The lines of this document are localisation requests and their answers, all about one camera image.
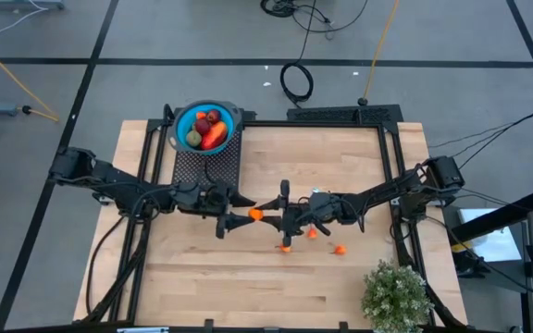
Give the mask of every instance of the black stand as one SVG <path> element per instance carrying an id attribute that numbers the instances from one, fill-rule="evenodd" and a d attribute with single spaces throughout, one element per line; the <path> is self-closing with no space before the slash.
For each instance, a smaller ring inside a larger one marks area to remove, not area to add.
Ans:
<path id="1" fill-rule="evenodd" d="M 453 228 L 452 232 L 457 240 L 461 242 L 470 241 L 525 219 L 530 210 L 533 211 L 533 193 L 496 211 L 479 216 L 472 221 Z M 457 244 L 457 240 L 450 235 L 451 245 Z"/>

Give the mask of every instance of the desk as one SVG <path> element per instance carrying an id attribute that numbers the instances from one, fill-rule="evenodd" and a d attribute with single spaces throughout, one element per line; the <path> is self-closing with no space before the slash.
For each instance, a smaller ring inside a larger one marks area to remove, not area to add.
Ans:
<path id="1" fill-rule="evenodd" d="M 115 167 L 137 174 L 146 125 L 146 121 L 123 122 Z M 400 123 L 399 129 L 406 167 L 424 161 L 428 150 L 421 124 Z M 397 175 L 389 134 L 387 140 L 392 174 Z M 171 181 L 175 153 L 167 144 L 159 183 Z M 247 128 L 242 136 L 241 163 L 240 192 L 258 204 L 277 196 L 282 179 L 290 181 L 294 201 L 314 187 L 359 192 L 384 181 L 378 135 L 372 129 Z M 148 178 L 152 165 L 149 163 Z M 245 214 L 245 210 L 234 212 Z M 441 219 L 437 208 L 429 208 L 428 214 Z M 102 207 L 93 247 L 117 219 L 114 206 Z M 337 328 L 340 321 L 348 322 L 350 328 L 370 327 L 360 310 L 363 275 L 374 269 L 378 260 L 395 257 L 387 204 L 367 213 L 365 234 L 357 226 L 331 224 L 330 237 L 294 238 L 291 253 L 275 248 L 280 235 L 269 225 L 236 229 L 218 240 L 215 223 L 180 212 L 153 222 L 137 325 L 198 327 L 213 318 L 216 327 Z M 104 296 L 116 277 L 125 227 L 123 223 L 98 253 L 93 303 Z M 422 221 L 418 230 L 430 285 L 453 315 L 466 323 L 445 229 Z M 348 249 L 344 256 L 331 254 L 339 243 Z M 76 319 L 86 316 L 85 280 Z M 123 292 L 130 292 L 129 284 Z M 119 318 L 126 314 L 128 298 L 122 298 Z"/>

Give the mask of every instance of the black mat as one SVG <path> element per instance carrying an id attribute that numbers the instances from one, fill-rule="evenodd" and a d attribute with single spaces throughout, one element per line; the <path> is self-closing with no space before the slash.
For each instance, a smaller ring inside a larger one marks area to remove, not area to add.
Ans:
<path id="1" fill-rule="evenodd" d="M 207 174 L 210 179 L 223 180 L 238 189 L 241 156 L 241 131 L 236 131 L 226 149 L 217 154 L 202 155 L 191 152 L 177 152 L 172 183 L 183 181 L 210 185 L 212 182 L 205 176 L 205 163 L 207 163 Z"/>

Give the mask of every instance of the red pepper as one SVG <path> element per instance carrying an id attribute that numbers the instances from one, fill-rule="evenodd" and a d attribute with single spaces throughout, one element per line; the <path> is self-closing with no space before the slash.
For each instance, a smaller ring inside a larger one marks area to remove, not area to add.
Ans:
<path id="1" fill-rule="evenodd" d="M 211 150 L 217 148 L 228 136 L 228 127 L 223 121 L 219 121 L 217 124 L 211 127 L 208 133 L 203 136 L 201 140 L 202 150 Z"/>

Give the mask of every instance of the wire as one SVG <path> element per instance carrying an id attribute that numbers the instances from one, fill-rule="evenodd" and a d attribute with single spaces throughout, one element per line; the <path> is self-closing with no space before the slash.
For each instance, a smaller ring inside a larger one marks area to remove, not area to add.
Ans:
<path id="1" fill-rule="evenodd" d="M 480 133 L 476 133 L 476 134 L 471 134 L 471 135 L 464 136 L 464 137 L 462 137 L 462 138 L 460 138 L 460 139 L 449 140 L 448 142 L 444 142 L 444 143 L 440 143 L 440 144 L 430 145 L 429 148 L 439 148 L 439 147 L 442 147 L 442 146 L 444 146 L 444 145 L 446 145 L 446 144 L 455 143 L 455 142 L 460 142 L 460 141 L 462 141 L 462 140 L 466 140 L 466 139 L 474 138 L 474 137 L 476 137 L 476 136 L 482 135 L 482 134 L 487 133 L 487 132 L 490 132 L 490 131 L 492 131 L 492 130 L 498 130 L 498 129 L 500 129 L 500 128 L 503 128 L 503 127 L 505 127 L 505 126 L 511 125 L 511 124 L 513 124 L 513 123 L 514 123 L 514 122 L 512 121 L 512 122 L 510 122 L 510 123 L 502 124 L 502 125 L 500 125 L 500 126 L 494 127 L 494 128 L 492 128 L 492 129 L 485 129 L 484 131 L 481 131 Z"/>
<path id="2" fill-rule="evenodd" d="M 396 8 L 398 8 L 398 4 L 400 3 L 400 0 L 394 0 L 394 6 L 392 7 L 392 11 L 390 13 L 390 16 L 388 17 L 388 21 L 386 21 L 386 27 L 384 28 L 384 32 L 381 34 L 381 38 L 378 42 L 378 48 L 376 48 L 376 53 L 374 53 L 374 59 L 371 62 L 371 67 L 369 68 L 369 76 L 367 77 L 367 85 L 366 85 L 366 91 L 363 93 L 363 98 L 367 99 L 367 94 L 369 93 L 369 87 L 371 85 L 371 81 L 374 77 L 374 72 L 376 71 L 376 62 L 378 61 L 379 56 L 379 50 L 381 50 L 381 45 L 384 44 L 386 40 L 386 34 L 388 33 L 388 30 L 390 29 L 390 25 L 392 21 L 394 20 L 394 14 L 396 14 Z"/>
<path id="3" fill-rule="evenodd" d="M 65 182 L 67 182 L 67 183 L 75 184 L 78 181 L 83 181 L 83 180 L 94 180 L 94 181 L 97 181 L 98 179 L 95 178 L 95 177 L 92 177 L 92 176 L 85 176 L 85 177 L 77 177 L 75 179 L 58 179 L 58 180 L 63 180 Z M 142 196 L 139 197 L 139 200 L 141 200 L 143 196 L 145 196 L 147 193 L 150 192 L 150 191 L 149 192 L 145 192 L 145 188 L 140 183 L 129 182 L 129 181 L 112 182 L 112 183 L 100 184 L 100 185 L 95 185 L 95 184 L 94 185 L 91 185 L 91 184 L 83 185 L 83 187 L 88 188 L 88 189 L 92 189 L 92 190 L 100 190 L 100 189 L 109 188 L 109 187 L 115 187 L 115 186 L 134 186 L 134 187 L 136 187 L 139 191 L 141 191 L 143 193 Z M 155 215 L 151 217 L 151 219 L 154 220 L 160 214 L 161 205 L 159 204 L 159 201 L 157 201 L 157 199 L 154 196 L 152 196 L 151 199 L 154 202 L 156 210 L 157 210 Z"/>
<path id="4" fill-rule="evenodd" d="M 353 214 L 355 215 L 355 217 L 357 218 L 357 223 L 359 224 L 359 228 L 361 228 L 363 226 L 364 228 L 364 231 L 362 232 L 365 232 L 365 225 L 366 223 L 364 222 L 363 220 L 363 217 L 357 213 L 357 210 L 355 209 L 355 207 L 353 206 L 352 203 L 349 203 L 347 200 L 345 199 L 342 199 L 342 198 L 338 198 L 338 200 L 342 203 L 346 203 L 349 205 L 349 207 L 351 208 L 351 210 L 353 211 Z"/>
<path id="5" fill-rule="evenodd" d="M 207 170 L 207 158 L 205 158 L 205 178 L 207 178 L 207 180 L 209 180 L 210 183 L 212 184 L 215 184 L 215 181 L 213 180 L 213 178 L 211 178 L 211 176 L 209 176 L 209 170 Z"/>
<path id="6" fill-rule="evenodd" d="M 54 117 L 57 118 L 57 121 L 58 121 L 58 118 L 59 118 L 59 115 L 56 114 L 55 112 L 53 112 L 53 110 L 51 110 L 50 107 L 48 107 L 48 105 L 46 105 L 43 101 L 41 101 L 40 98 L 38 98 L 33 92 L 30 91 L 30 89 L 28 89 L 20 80 L 18 80 L 18 78 L 16 78 L 16 76 L 9 70 L 7 69 L 7 67 L 1 63 L 0 61 L 0 68 L 7 74 L 7 76 L 9 76 L 24 92 L 26 92 L 28 95 L 30 95 L 34 100 L 36 100 L 36 102 L 38 102 L 38 104 L 40 104 L 46 111 L 48 111 L 51 115 L 53 115 Z"/>
<path id="7" fill-rule="evenodd" d="M 457 197 L 456 199 L 459 199 L 459 198 L 464 198 L 466 196 L 474 196 L 474 197 L 477 197 L 477 198 L 480 198 L 480 199 L 483 199 L 483 200 L 486 200 L 490 203 L 494 203 L 494 204 L 500 204 L 500 205 L 510 205 L 512 207 L 515 207 L 515 208 L 519 208 L 519 209 L 523 209 L 523 210 L 526 210 L 528 212 L 533 212 L 533 209 L 530 209 L 530 208 L 527 208 L 527 207 L 524 207 L 524 206 L 521 206 L 519 204 L 516 204 L 516 203 L 508 203 L 504 200 L 501 200 L 499 198 L 495 198 L 495 197 L 492 197 L 490 195 L 487 195 L 487 194 L 484 194 L 484 193 L 481 193 L 481 192 L 478 192 L 478 191 L 472 191 L 472 190 L 469 190 L 469 189 L 465 189 L 465 188 L 462 188 L 460 190 L 463 190 L 463 191 L 467 191 L 467 192 L 470 192 L 470 193 L 473 193 L 473 194 L 467 194 L 467 195 L 461 195 L 459 197 Z"/>
<path id="8" fill-rule="evenodd" d="M 137 198 L 137 201 L 135 202 L 135 204 L 133 205 L 133 207 L 131 208 L 131 211 L 134 213 L 137 209 L 137 207 L 139 206 L 139 203 L 147 196 L 150 196 L 151 194 L 154 194 L 154 193 L 159 193 L 161 191 L 176 191 L 176 192 L 180 192 L 180 193 L 186 193 L 186 192 L 190 192 L 190 191 L 194 191 L 196 189 L 198 185 L 195 185 L 195 186 L 192 186 L 190 189 L 188 190 L 185 190 L 185 191 L 180 191 L 178 190 L 176 187 L 172 186 L 172 185 L 169 185 L 169 186 L 166 186 L 166 187 L 163 187 L 163 188 L 159 188 L 159 189 L 153 189 L 153 190 L 149 190 L 145 193 L 143 193 L 141 196 L 139 196 L 139 198 Z M 156 217 L 158 217 L 160 215 L 160 209 L 161 209 L 161 206 L 160 204 L 158 203 L 157 199 L 154 197 L 154 196 L 151 196 L 151 198 L 156 202 L 157 204 L 157 212 L 155 213 L 154 216 L 151 217 L 151 220 L 153 221 Z"/>
<path id="9" fill-rule="evenodd" d="M 486 137 L 486 138 L 484 138 L 484 139 L 481 139 L 481 140 L 478 140 L 477 142 L 474 142 L 474 143 L 470 144 L 469 146 L 465 147 L 465 148 L 464 148 L 463 150 L 461 150 L 460 152 L 458 152 L 458 153 L 456 153 L 456 154 L 453 154 L 452 157 L 456 157 L 456 156 L 458 156 L 458 155 L 460 155 L 460 154 L 466 152 L 468 149 L 470 149 L 470 148 L 472 148 L 472 147 L 474 147 L 474 146 L 477 146 L 477 145 L 479 145 L 479 144 L 481 144 L 481 143 L 483 143 L 483 142 L 485 142 L 485 141 L 487 141 L 487 140 L 493 139 L 495 136 L 499 136 L 499 135 L 501 135 L 501 134 L 502 134 L 502 131 L 503 131 L 503 129 L 498 130 L 498 131 L 492 133 L 491 135 L 489 135 L 488 137 Z"/>
<path id="10" fill-rule="evenodd" d="M 118 228 L 120 225 L 120 222 L 122 222 L 125 219 L 125 216 L 122 216 L 117 223 L 115 223 L 104 236 L 102 236 L 102 239 L 98 241 L 98 244 L 96 245 L 95 249 L 93 249 L 92 253 L 92 259 L 90 260 L 90 267 L 88 268 L 88 279 L 86 282 L 85 287 L 85 309 L 88 312 L 88 315 L 92 314 L 92 308 L 90 306 L 90 300 L 91 300 L 91 289 L 92 289 L 92 275 L 93 275 L 93 263 L 96 260 L 96 255 L 98 254 L 98 251 L 100 251 L 100 248 L 102 247 L 102 244 L 104 241 L 110 236 L 110 234 Z"/>
<path id="11" fill-rule="evenodd" d="M 316 0 L 314 0 L 314 3 L 312 4 L 312 14 L 310 15 L 310 21 L 308 23 L 308 29 L 312 26 L 312 18 L 314 17 L 314 10 L 315 9 L 316 9 Z M 285 93 L 287 98 L 289 98 L 289 100 L 295 106 L 297 106 L 297 108 L 301 108 L 299 105 L 297 105 L 297 103 L 298 102 L 307 101 L 310 98 L 310 96 L 312 96 L 312 92 L 314 91 L 314 78 L 312 78 L 312 74 L 310 74 L 310 71 L 307 70 L 304 66 L 300 65 L 300 61 L 304 57 L 305 46 L 307 45 L 307 37 L 309 36 L 309 34 L 310 34 L 309 30 L 305 32 L 304 46 L 302 47 L 302 52 L 300 53 L 300 57 L 297 58 L 297 60 L 295 60 L 295 62 L 286 64 L 285 66 L 283 66 L 283 68 L 281 69 L 281 72 L 279 74 L 279 81 L 281 83 L 281 88 L 283 88 L 283 92 Z M 300 69 L 303 72 L 303 74 L 305 75 L 305 78 L 307 79 L 307 82 L 309 84 L 309 88 L 308 88 L 306 94 L 297 95 L 297 94 L 291 92 L 287 88 L 287 84 L 285 83 L 285 72 L 287 71 L 287 69 L 289 69 L 291 67 L 295 67 L 295 68 Z"/>
<path id="12" fill-rule="evenodd" d="M 359 18 L 361 18 L 361 15 L 363 14 L 363 12 L 366 10 L 366 6 L 367 6 L 367 3 L 369 2 L 369 0 L 365 0 L 364 3 L 363 3 L 363 6 L 361 7 L 361 10 L 359 11 L 359 13 L 357 14 L 357 16 L 355 18 L 353 18 L 353 20 L 345 25 L 343 25 L 342 27 L 339 27 L 339 28 L 332 28 L 332 24 L 330 22 L 330 20 L 324 16 L 324 14 L 322 14 L 322 12 L 320 12 L 319 10 L 317 10 L 320 15 L 322 16 L 322 18 L 324 18 L 324 21 L 320 20 L 320 22 L 324 23 L 324 24 L 327 24 L 330 29 L 328 30 L 323 30 L 323 31 L 318 31 L 318 30 L 311 30 L 310 27 L 308 26 L 307 28 L 304 27 L 298 20 L 297 18 L 295 17 L 295 12 L 297 11 L 293 11 L 293 20 L 295 20 L 295 23 L 297 23 L 297 25 L 299 25 L 300 27 L 302 27 L 302 29 L 304 29 L 305 31 L 308 31 L 308 32 L 314 32 L 314 33 L 330 33 L 330 32 L 335 32 L 335 31 L 341 31 L 343 29 L 346 29 L 348 28 L 349 26 L 353 25 Z M 301 7 L 310 7 L 308 5 L 301 5 L 301 6 L 297 6 L 296 9 L 299 9 Z"/>
<path id="13" fill-rule="evenodd" d="M 261 0 L 260 7 L 270 16 L 276 18 L 288 18 L 293 15 L 295 8 L 293 7 L 293 0 L 279 0 L 275 1 L 273 9 L 267 9 L 268 0 Z"/>
<path id="14" fill-rule="evenodd" d="M 343 26 L 341 26 L 339 28 L 333 28 L 332 27 L 332 21 L 330 20 L 330 18 L 327 18 L 327 16 L 324 15 L 324 13 L 322 13 L 322 11 L 320 11 L 318 8 L 315 8 L 314 6 L 309 6 L 309 5 L 297 6 L 297 5 L 295 5 L 293 3 L 292 0 L 279 0 L 279 1 L 275 1 L 275 5 L 272 6 L 272 10 L 269 10 L 269 9 L 267 9 L 267 2 L 268 2 L 268 0 L 261 1 L 260 6 L 268 15 L 271 15 L 271 16 L 274 16 L 274 17 L 277 17 L 277 18 L 292 17 L 293 20 L 295 21 L 295 23 L 298 26 L 300 26 L 302 29 L 304 29 L 305 31 L 312 32 L 312 33 L 324 33 L 326 39 L 331 41 L 334 38 L 334 35 L 331 34 L 332 32 L 341 31 L 343 29 L 346 29 L 346 28 L 350 27 L 351 25 L 353 25 L 359 18 L 361 18 L 361 16 L 363 15 L 363 12 L 366 9 L 366 6 L 367 6 L 367 3 L 369 2 L 369 0 L 365 0 L 364 1 L 364 4 L 361 7 L 361 10 L 359 11 L 359 13 L 357 14 L 357 16 L 354 19 L 352 19 L 349 23 L 347 23 L 347 24 L 345 24 L 345 25 L 343 25 Z M 310 11 L 308 11 L 308 10 L 306 10 L 304 8 L 312 8 L 312 10 L 313 11 L 315 10 L 317 12 L 317 14 L 319 14 L 319 16 L 321 18 L 314 16 L 313 12 L 311 13 Z M 313 29 L 311 29 L 311 27 L 309 25 L 306 28 L 295 17 L 295 13 L 297 13 L 297 12 L 303 12 L 305 14 L 313 16 L 320 23 L 326 25 L 327 28 L 325 30 L 313 30 Z"/>
<path id="15" fill-rule="evenodd" d="M 25 15 L 24 17 L 22 17 L 22 18 L 20 18 L 19 20 L 17 20 L 15 23 L 13 23 L 13 24 L 11 24 L 11 25 L 9 25 L 9 26 L 3 28 L 3 29 L 0 29 L 0 33 L 1 33 L 1 32 L 4 32 L 4 31 L 7 31 L 7 30 L 9 30 L 9 29 L 14 28 L 15 26 L 19 25 L 22 21 L 24 21 L 25 19 L 27 19 L 27 18 L 29 18 L 29 17 L 31 17 L 31 16 L 34 16 L 34 15 L 36 15 L 36 14 L 38 14 L 38 13 L 42 13 L 42 12 L 48 10 L 48 8 L 43 8 L 43 7 L 41 7 L 41 6 L 38 6 L 38 5 L 34 4 L 34 2 L 33 2 L 32 0 L 28 0 L 28 1 L 30 1 L 30 3 L 31 3 L 33 6 L 35 6 L 37 10 L 31 12 L 31 13 L 28 14 L 28 15 Z"/>
<path id="16" fill-rule="evenodd" d="M 496 135 L 494 135 L 494 137 L 492 139 L 490 139 L 487 143 L 485 143 L 482 147 L 480 147 L 480 149 L 478 149 L 474 154 L 472 154 L 470 157 L 468 157 L 467 160 L 465 160 L 461 166 L 459 166 L 460 169 L 462 169 L 466 164 L 468 164 L 468 162 L 470 162 L 470 160 L 472 160 L 474 158 L 474 156 L 478 155 L 478 153 L 482 152 L 483 149 L 485 149 L 491 142 L 494 142 L 495 140 L 497 140 L 497 138 L 499 138 L 500 136 L 502 136 L 508 129 L 512 128 L 513 126 L 517 125 L 517 124 L 520 124 L 522 123 L 523 121 L 527 120 L 527 119 L 530 119 L 533 117 L 533 114 L 529 115 L 529 116 L 525 116 L 519 120 L 517 120 L 516 122 L 514 122 L 513 124 L 509 125 L 508 127 L 504 128 L 504 129 L 501 129 L 500 131 L 498 131 Z"/>
<path id="17" fill-rule="evenodd" d="M 455 234 L 453 233 L 452 229 L 449 228 L 448 226 L 446 226 L 443 222 L 439 221 L 437 218 L 435 217 L 431 217 L 431 216 L 425 216 L 426 218 L 436 222 L 437 224 L 441 225 L 442 227 L 444 227 L 448 233 L 450 234 L 450 236 L 452 236 L 452 238 L 458 242 L 458 244 L 460 244 L 462 247 L 464 247 L 466 249 L 466 251 L 472 255 L 475 259 L 477 259 L 480 263 L 482 263 L 483 265 L 485 265 L 486 267 L 490 268 L 490 270 L 492 270 L 493 272 L 499 274 L 500 276 L 510 280 L 511 282 L 513 282 L 517 287 L 523 289 L 523 290 L 526 290 L 526 291 L 529 291 L 531 293 L 533 293 L 533 289 L 528 287 L 528 286 L 525 286 L 517 281 L 515 281 L 512 277 L 509 277 L 507 274 L 503 273 L 501 270 L 495 268 L 493 265 L 487 263 L 483 257 L 481 256 L 478 256 L 476 253 L 474 253 L 472 250 L 470 250 L 470 248 L 468 248 L 463 242 L 461 242 L 456 236 Z"/>
<path id="18" fill-rule="evenodd" d="M 300 60 L 304 57 L 304 51 L 305 46 L 307 45 L 307 37 L 310 35 L 310 27 L 312 26 L 312 19 L 314 18 L 314 10 L 316 10 L 316 0 L 312 3 L 312 13 L 310 14 L 310 20 L 307 23 L 307 31 L 305 32 L 305 38 L 304 38 L 304 46 L 302 46 L 302 53 L 300 54 L 300 57 L 295 60 L 295 64 L 299 64 Z"/>
<path id="19" fill-rule="evenodd" d="M 30 113 L 33 113 L 34 115 L 38 115 L 40 117 L 45 117 L 45 118 L 51 119 L 53 121 L 59 121 L 58 118 L 53 117 L 53 116 L 49 116 L 49 115 L 47 115 L 47 114 L 45 114 L 43 112 L 40 112 L 40 111 L 36 111 L 34 109 L 29 109 L 29 111 L 30 111 Z"/>
<path id="20" fill-rule="evenodd" d="M 408 232 L 406 232 L 406 235 L 404 235 L 401 239 L 397 240 L 396 237 L 394 236 L 394 233 L 392 232 L 394 230 L 394 224 L 393 223 L 390 223 L 390 237 L 392 237 L 392 239 L 394 241 L 405 241 L 410 235 L 411 235 L 411 229 L 408 229 Z"/>

